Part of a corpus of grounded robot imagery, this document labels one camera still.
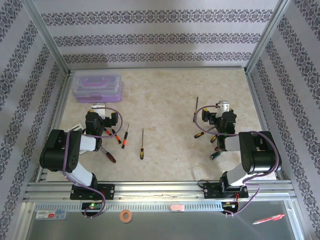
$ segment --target transparent box lid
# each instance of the transparent box lid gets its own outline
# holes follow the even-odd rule
[[[119,94],[121,76],[119,74],[76,74],[73,83],[75,97],[115,96]]]

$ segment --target patterned wallpaper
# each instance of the patterned wallpaper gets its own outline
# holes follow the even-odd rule
[[[278,0],[36,0],[71,69],[245,66]]]
[[[10,239],[64,76],[18,0],[0,0],[0,240]]]
[[[319,17],[318,1],[292,1],[251,73],[312,239],[320,239]]]

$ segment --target beige stone surface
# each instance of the beige stone surface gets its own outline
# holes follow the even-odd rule
[[[261,130],[242,69],[119,70],[117,73],[122,76],[122,101],[106,106],[123,115],[123,129],[119,133],[122,140],[130,124],[127,145],[122,149],[116,138],[103,139],[102,145],[116,158],[116,164],[101,151],[79,157],[80,163],[95,173],[99,181],[217,180],[224,171],[236,167],[241,162],[239,152],[223,152],[210,160],[216,147],[216,143],[210,143],[212,136],[194,138],[200,132],[192,121],[197,96],[198,107],[228,100],[237,115],[236,132]],[[78,123],[85,126],[90,106],[91,103],[78,103],[70,91],[60,129],[66,131]],[[200,125],[210,128],[208,123],[200,122]],[[140,160],[142,128],[144,160]],[[63,180],[56,172],[47,175],[47,181]]]

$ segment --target damask stripe pattern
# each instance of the damask stripe pattern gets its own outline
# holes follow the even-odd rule
[[[304,19],[309,24],[316,38],[320,41],[320,7],[315,0],[294,0]]]
[[[320,110],[320,74],[315,68],[314,63],[310,60],[307,51],[303,47],[297,34],[290,25],[287,17],[283,17],[277,27],[282,38],[284,39],[288,49],[294,58],[295,64],[300,70],[301,75],[304,77],[304,81],[308,86],[310,93],[312,93],[315,103]]]
[[[50,77],[45,86],[45,90],[43,92],[41,102],[36,111],[36,115],[33,121],[33,125],[30,130],[30,135],[27,138],[27,143],[23,149],[23,155],[19,161],[19,166],[14,175],[14,180],[12,182],[12,186],[9,190],[9,195],[7,196],[7,201],[4,204],[4,211],[1,213],[0,220],[0,239],[6,239],[6,229],[8,229],[11,221],[13,211],[17,206],[17,202],[21,193],[21,188],[23,186],[23,182],[25,180],[27,169],[29,167],[29,162],[33,155],[33,150],[37,142],[37,138],[39,136],[48,104],[50,103],[50,98],[52,92],[54,90],[58,74],[60,72],[60,68],[57,63],[53,65],[52,71],[50,73]]]
[[[13,87],[13,83],[16,81],[16,77],[21,70],[22,64],[25,62],[26,57],[33,45],[36,36],[38,34],[37,28],[32,21],[28,24],[26,30],[20,39],[12,58],[10,58],[9,63],[3,71],[0,79],[0,111],[2,106],[6,102],[6,98]]]
[[[320,175],[320,143],[318,138],[315,136],[316,133],[313,130],[313,126],[309,122],[304,106],[301,104],[299,96],[296,93],[295,86],[292,84],[290,76],[272,40],[270,40],[266,45],[265,51],[269,55],[286,99],[291,107],[292,114],[297,121],[302,138],[305,141],[305,145],[308,147],[308,152],[311,155],[313,164],[318,169],[317,173]]]
[[[11,157],[11,152],[13,151],[13,147],[18,139],[18,134],[25,120],[30,103],[36,92],[38,82],[41,78],[49,55],[50,51],[47,45],[44,45],[40,51],[38,59],[36,60],[29,80],[23,90],[18,106],[13,114],[12,122],[10,122],[6,131],[6,135],[3,138],[3,143],[1,144],[0,148],[0,180],[2,180],[2,175],[6,170],[6,165]]]
[[[55,36],[58,47],[142,44],[256,44],[259,33],[165,33]]]
[[[285,151],[287,152],[287,157],[293,169],[293,174],[296,177],[299,190],[301,191],[301,194],[303,196],[303,202],[307,206],[306,210],[309,212],[309,218],[313,222],[317,237],[320,238],[319,207],[316,205],[317,201],[313,196],[313,192],[310,190],[310,183],[306,176],[306,172],[301,166],[302,164],[301,164],[299,155],[297,154],[295,144],[291,137],[290,131],[288,130],[286,120],[283,116],[283,112],[280,108],[280,104],[272,88],[268,73],[266,71],[265,66],[262,63],[261,58],[258,60],[256,64],[256,69],[262,81],[262,85],[263,85],[267,100],[269,101],[272,113],[274,115],[274,120],[277,124],[277,128],[279,130],[279,133],[281,134],[281,139],[282,139]],[[254,83],[255,90],[257,91],[255,81],[253,81],[253,83]]]
[[[16,20],[18,13],[22,9],[19,0],[7,0],[0,10],[0,43],[5,38],[11,28],[12,23]]]
[[[251,52],[151,52],[64,55],[67,64],[121,62],[247,61]]]
[[[41,14],[47,26],[142,23],[266,23],[272,9],[179,9]]]

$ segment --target white label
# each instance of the white label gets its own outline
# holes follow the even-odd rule
[[[35,219],[53,219],[55,212],[55,210],[37,211]]]

